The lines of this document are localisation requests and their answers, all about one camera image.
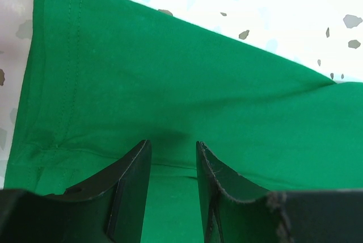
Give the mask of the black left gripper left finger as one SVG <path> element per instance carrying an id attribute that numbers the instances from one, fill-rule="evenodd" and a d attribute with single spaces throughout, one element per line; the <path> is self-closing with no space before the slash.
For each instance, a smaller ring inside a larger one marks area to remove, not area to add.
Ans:
<path id="1" fill-rule="evenodd" d="M 151 142 L 142 140 L 62 195 L 47 195 L 46 242 L 140 242 L 150 168 Z"/>

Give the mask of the green t-shirt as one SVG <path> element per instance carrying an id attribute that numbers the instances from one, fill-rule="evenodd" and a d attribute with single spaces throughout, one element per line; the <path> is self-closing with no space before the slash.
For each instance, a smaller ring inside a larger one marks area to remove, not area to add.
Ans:
<path id="1" fill-rule="evenodd" d="M 272 242 L 362 241 L 362 84 L 130 0 L 33 0 L 3 242 L 46 242 L 62 195 L 151 142 L 140 242 L 205 242 L 196 144 L 267 189 Z"/>

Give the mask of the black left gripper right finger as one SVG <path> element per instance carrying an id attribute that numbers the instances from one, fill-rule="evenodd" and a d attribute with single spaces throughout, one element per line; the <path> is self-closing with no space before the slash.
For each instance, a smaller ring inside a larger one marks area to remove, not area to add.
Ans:
<path id="1" fill-rule="evenodd" d="M 204 142 L 196 144 L 196 167 L 205 242 L 272 242 L 267 189 L 224 164 Z"/>

